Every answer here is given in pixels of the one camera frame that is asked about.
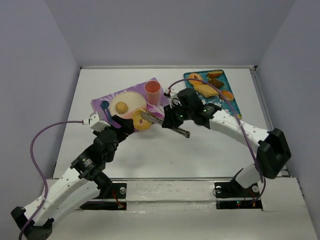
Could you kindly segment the large glazed donut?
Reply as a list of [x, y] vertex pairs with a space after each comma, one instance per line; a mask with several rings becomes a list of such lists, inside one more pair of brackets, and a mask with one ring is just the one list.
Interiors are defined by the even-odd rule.
[[142, 113], [146, 113], [143, 108], [137, 108], [132, 114], [131, 119], [133, 120], [133, 126], [137, 131], [145, 131], [150, 129], [152, 123], [142, 118]]

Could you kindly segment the small round bun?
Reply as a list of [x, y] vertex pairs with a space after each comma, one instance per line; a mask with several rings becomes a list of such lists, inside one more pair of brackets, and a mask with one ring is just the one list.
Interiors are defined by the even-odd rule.
[[115, 105], [115, 110], [117, 113], [119, 114], [124, 114], [128, 111], [128, 105], [123, 102], [123, 101], [119, 101], [116, 105]]

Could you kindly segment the metal tongs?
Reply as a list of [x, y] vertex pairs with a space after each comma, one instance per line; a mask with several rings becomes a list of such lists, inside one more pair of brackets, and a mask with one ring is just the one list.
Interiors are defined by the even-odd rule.
[[[162, 124], [164, 122], [162, 119], [160, 119], [159, 117], [155, 116], [154, 114], [152, 114], [150, 112], [141, 112], [141, 117], [143, 120], [146, 120], [146, 121], [154, 123], [154, 124], [158, 124], [160, 126], [162, 126]], [[187, 139], [190, 138], [191, 133], [187, 130], [184, 130], [180, 127], [178, 127], [178, 128], [174, 127], [174, 128], [169, 128], [169, 129], [175, 133], [178, 133], [178, 134], [184, 136]]]

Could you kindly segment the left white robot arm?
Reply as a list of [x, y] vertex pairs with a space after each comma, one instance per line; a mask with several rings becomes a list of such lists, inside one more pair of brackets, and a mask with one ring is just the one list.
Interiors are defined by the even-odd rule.
[[11, 211], [11, 216], [20, 230], [19, 239], [46, 240], [59, 219], [87, 201], [96, 197], [118, 199], [112, 180], [103, 171], [106, 164], [114, 160], [119, 143], [135, 129], [132, 119], [114, 115], [112, 120], [119, 127], [101, 120], [96, 113], [79, 121], [79, 124], [88, 125], [92, 129], [95, 135], [93, 143], [70, 164], [52, 186], [44, 180], [44, 192], [37, 199]]

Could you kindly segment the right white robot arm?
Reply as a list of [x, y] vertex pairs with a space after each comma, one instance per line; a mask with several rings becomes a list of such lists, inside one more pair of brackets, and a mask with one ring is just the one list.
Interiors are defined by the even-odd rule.
[[166, 89], [169, 104], [164, 107], [162, 127], [177, 129], [184, 121], [222, 133], [248, 147], [253, 163], [232, 178], [229, 189], [240, 191], [264, 179], [275, 179], [292, 154], [282, 130], [267, 130], [250, 125], [230, 115], [218, 105], [204, 104], [195, 90], [185, 88], [172, 94]]

